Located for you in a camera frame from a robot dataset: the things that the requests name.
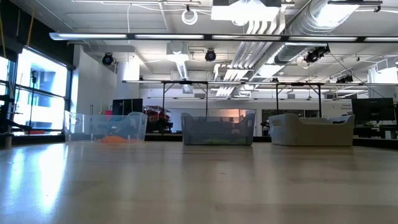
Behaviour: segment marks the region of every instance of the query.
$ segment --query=black metal frame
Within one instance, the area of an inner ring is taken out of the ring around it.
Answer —
[[[166,92],[174,85],[174,84],[180,84],[180,85],[192,85],[192,84],[204,84],[206,85],[206,117],[208,116],[208,90],[209,90],[209,84],[206,81],[188,81],[188,80],[181,80],[181,81],[162,81],[163,83],[163,95],[162,95],[162,113],[163,116],[164,114],[164,100],[165,100],[165,94]],[[166,89],[166,84],[171,83],[172,85]]]
[[[204,84],[206,85],[206,116],[208,116],[208,87],[209,87],[209,82],[207,81],[161,81],[160,83],[163,84],[163,95],[162,95],[162,112],[164,114],[165,111],[165,94],[167,92],[166,90],[166,84],[168,83],[172,83],[173,85],[178,83],[181,85],[192,85],[192,84]],[[280,85],[290,85],[290,86],[317,86],[318,87],[318,91],[314,90],[313,91],[318,94],[318,104],[319,104],[319,117],[322,118],[322,99],[321,99],[321,86],[324,85],[324,83],[275,83],[275,90],[276,90],[276,110],[277,110],[277,114],[279,114],[279,86]]]
[[[314,84],[312,83],[276,83],[276,112],[279,114],[279,92],[278,92],[278,86],[279,85],[291,85],[291,86],[305,86],[308,85],[309,87],[313,86]],[[322,99],[321,99],[321,86],[323,85],[322,83],[316,83],[315,84],[318,87],[318,92],[316,92],[314,89],[313,91],[318,94],[318,103],[319,103],[319,118],[322,118]]]

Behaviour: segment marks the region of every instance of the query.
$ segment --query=white wall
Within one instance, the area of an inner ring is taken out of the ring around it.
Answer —
[[[94,114],[99,114],[101,110],[104,113],[116,96],[116,74],[87,55],[78,45],[75,46],[73,64],[76,70],[72,89],[77,90],[77,96],[72,97],[73,110],[90,114],[90,105],[94,105]]]
[[[126,66],[127,62],[118,64],[115,100],[139,98],[139,84],[122,83],[124,72],[126,72]]]

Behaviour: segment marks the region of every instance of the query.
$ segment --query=computer monitor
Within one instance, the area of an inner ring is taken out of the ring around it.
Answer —
[[[395,121],[392,98],[352,99],[355,121]]]

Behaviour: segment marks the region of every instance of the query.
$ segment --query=transparent storage container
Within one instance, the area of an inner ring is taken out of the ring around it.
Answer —
[[[182,113],[183,143],[250,146],[253,143],[255,118],[255,114],[248,114],[239,121],[239,118],[191,116]]]
[[[147,115],[85,115],[65,111],[65,141],[128,143],[145,140]]]

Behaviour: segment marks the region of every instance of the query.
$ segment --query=track light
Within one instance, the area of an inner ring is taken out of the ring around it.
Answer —
[[[314,63],[317,60],[323,58],[325,54],[328,53],[330,53],[329,45],[326,45],[326,47],[315,47],[315,49],[308,51],[308,54],[304,57],[304,60],[307,63]]]
[[[353,76],[352,75],[347,75],[347,76],[345,76],[343,78],[338,78],[336,83],[350,83],[350,82],[353,82],[353,81],[354,81]]]
[[[112,53],[105,53],[105,56],[102,58],[102,64],[105,66],[111,66],[114,62],[112,57]]]
[[[207,62],[212,62],[216,60],[216,53],[214,52],[214,49],[208,49],[207,53],[205,55],[205,59]]]

